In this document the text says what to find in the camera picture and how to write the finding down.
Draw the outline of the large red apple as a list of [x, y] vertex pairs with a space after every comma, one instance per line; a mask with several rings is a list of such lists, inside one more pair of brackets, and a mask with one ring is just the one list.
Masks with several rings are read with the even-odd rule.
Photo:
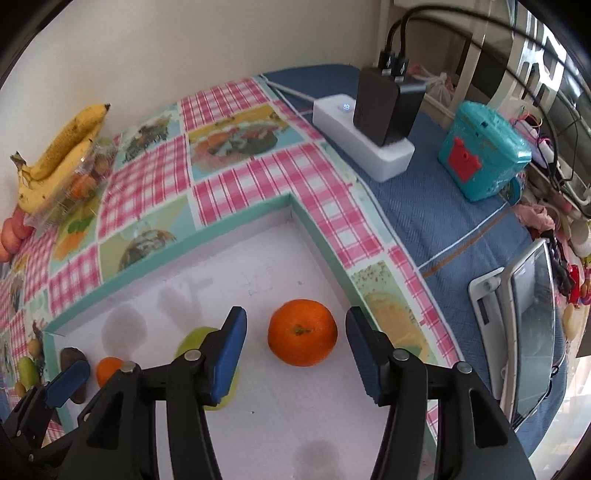
[[26, 213], [16, 206], [12, 215], [12, 228], [14, 235], [21, 241], [28, 239], [35, 229], [25, 223]]

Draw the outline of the tablet on white stand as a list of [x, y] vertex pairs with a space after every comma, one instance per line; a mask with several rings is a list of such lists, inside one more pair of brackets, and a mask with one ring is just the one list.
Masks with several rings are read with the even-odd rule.
[[514, 429], [537, 410], [551, 384], [556, 303], [547, 241], [473, 279], [469, 297], [493, 396]]

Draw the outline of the clear plastic fruit container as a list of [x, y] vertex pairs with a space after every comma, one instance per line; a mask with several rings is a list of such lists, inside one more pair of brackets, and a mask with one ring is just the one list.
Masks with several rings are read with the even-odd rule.
[[112, 172], [117, 146], [112, 139], [96, 139], [76, 167], [60, 180], [23, 223], [39, 231], [58, 226], [73, 210], [91, 199]]

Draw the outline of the orange mandarin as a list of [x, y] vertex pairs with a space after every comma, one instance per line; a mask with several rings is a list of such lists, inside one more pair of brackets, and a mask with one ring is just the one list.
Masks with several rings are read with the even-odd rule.
[[95, 366], [97, 384], [103, 388], [109, 379], [121, 368], [123, 361], [117, 357], [104, 357]]
[[287, 365], [311, 367], [332, 353], [338, 341], [338, 326], [331, 311], [310, 299], [294, 299], [270, 317], [267, 344]]

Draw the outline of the white power strip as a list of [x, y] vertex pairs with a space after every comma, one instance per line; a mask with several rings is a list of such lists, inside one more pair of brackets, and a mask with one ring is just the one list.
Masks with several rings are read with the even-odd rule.
[[312, 124], [373, 180], [384, 183], [407, 171], [415, 146], [407, 138], [379, 147], [353, 125], [356, 100], [346, 94], [322, 97], [312, 105]]

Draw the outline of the teal toy box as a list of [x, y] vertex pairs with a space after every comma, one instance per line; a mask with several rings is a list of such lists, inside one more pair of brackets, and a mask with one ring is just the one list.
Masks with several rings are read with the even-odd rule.
[[496, 195], [532, 160], [529, 143], [497, 111], [463, 102], [438, 153], [463, 195], [478, 202]]

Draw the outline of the white tray teal rim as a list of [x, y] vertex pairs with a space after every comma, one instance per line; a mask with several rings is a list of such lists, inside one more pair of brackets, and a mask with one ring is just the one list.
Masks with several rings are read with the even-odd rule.
[[284, 364], [267, 344], [270, 317], [311, 299], [342, 324], [363, 303], [353, 282], [293, 196], [249, 207], [135, 264], [65, 312], [46, 334], [46, 367], [66, 347], [91, 363], [114, 356], [142, 368], [173, 360], [200, 326], [221, 327], [245, 309], [238, 389], [206, 415], [225, 479], [367, 479], [388, 412], [363, 389], [345, 333], [314, 367]]

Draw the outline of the green pear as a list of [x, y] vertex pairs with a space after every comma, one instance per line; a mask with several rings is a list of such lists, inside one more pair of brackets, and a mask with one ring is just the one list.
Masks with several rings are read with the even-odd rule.
[[[214, 327], [209, 326], [200, 326], [193, 330], [191, 330], [179, 343], [176, 348], [176, 352], [173, 358], [177, 358], [179, 356], [183, 356], [185, 352], [188, 350], [199, 350], [201, 348], [202, 343], [204, 343], [205, 337], [212, 332], [216, 332], [217, 329]], [[221, 402], [214, 407], [205, 406], [204, 409], [207, 411], [219, 411], [232, 402], [235, 399], [235, 394], [238, 392], [238, 383], [239, 383], [239, 369], [235, 370], [235, 375], [231, 380], [231, 384], [228, 390], [228, 394], [222, 397]]]
[[26, 391], [41, 384], [38, 369], [31, 358], [27, 356], [21, 357], [18, 360], [17, 367], [20, 382]]

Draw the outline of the pink checkered fruit tablecloth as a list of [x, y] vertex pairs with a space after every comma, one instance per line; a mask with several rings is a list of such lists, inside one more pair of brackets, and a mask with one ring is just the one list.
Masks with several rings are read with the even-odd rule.
[[[1, 268], [1, 387], [17, 401], [27, 343], [69, 307], [135, 264], [249, 207], [293, 196], [339, 265], [398, 317], [379, 325], [426, 361], [460, 349], [375, 196], [327, 139], [266, 78], [218, 85], [110, 138], [112, 172], [58, 226], [35, 229]], [[376, 278], [377, 287], [370, 286]]]

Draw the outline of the black power adapter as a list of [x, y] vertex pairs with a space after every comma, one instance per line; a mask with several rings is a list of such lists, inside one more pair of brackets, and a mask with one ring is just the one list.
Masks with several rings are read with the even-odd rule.
[[426, 93], [426, 84], [413, 77], [383, 75], [363, 68], [356, 90], [353, 125], [378, 147], [410, 134]]

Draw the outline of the small brown round fruit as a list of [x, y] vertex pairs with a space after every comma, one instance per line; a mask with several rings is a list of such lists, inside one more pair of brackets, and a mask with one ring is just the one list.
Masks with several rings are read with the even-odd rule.
[[28, 343], [27, 343], [27, 351], [28, 354], [33, 358], [33, 359], [38, 359], [40, 357], [43, 356], [43, 346], [42, 343], [34, 338], [31, 339]]

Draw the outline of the dark brown avocado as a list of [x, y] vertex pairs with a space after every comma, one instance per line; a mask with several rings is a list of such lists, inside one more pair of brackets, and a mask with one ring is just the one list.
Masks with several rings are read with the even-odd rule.
[[[60, 370], [64, 371], [78, 360], [86, 361], [86, 356], [77, 348], [66, 347], [60, 351]], [[86, 401], [87, 382], [84, 382], [71, 396], [70, 400], [74, 404], [83, 404]]]

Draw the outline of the upper yellow banana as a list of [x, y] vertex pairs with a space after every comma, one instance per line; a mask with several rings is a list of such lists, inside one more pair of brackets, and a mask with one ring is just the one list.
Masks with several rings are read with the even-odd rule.
[[61, 129], [39, 160], [30, 168], [31, 178], [35, 181], [47, 178], [65, 156], [103, 122], [109, 109], [109, 104], [94, 104], [81, 110]]

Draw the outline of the lower yellow banana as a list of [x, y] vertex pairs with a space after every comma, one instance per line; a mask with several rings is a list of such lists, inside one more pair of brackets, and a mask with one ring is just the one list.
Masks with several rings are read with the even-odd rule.
[[68, 152], [48, 177], [39, 181], [27, 179], [26, 162], [18, 152], [11, 156], [19, 178], [17, 204], [25, 213], [34, 215], [66, 185], [66, 181], [92, 152], [94, 140], [101, 129], [102, 124], [99, 123]]

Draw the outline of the yellow banana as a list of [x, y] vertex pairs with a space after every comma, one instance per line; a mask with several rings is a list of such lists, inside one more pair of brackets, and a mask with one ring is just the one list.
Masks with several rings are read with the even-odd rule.
[[25, 213], [34, 215], [66, 185], [66, 181], [92, 152], [94, 140], [101, 129], [102, 124], [99, 123], [68, 152], [48, 177], [39, 181], [27, 179], [26, 162], [18, 152], [11, 156], [19, 178], [17, 204]]
[[65, 156], [103, 122], [109, 109], [109, 104], [94, 104], [81, 110], [61, 129], [39, 160], [30, 168], [31, 178], [35, 181], [47, 178]]

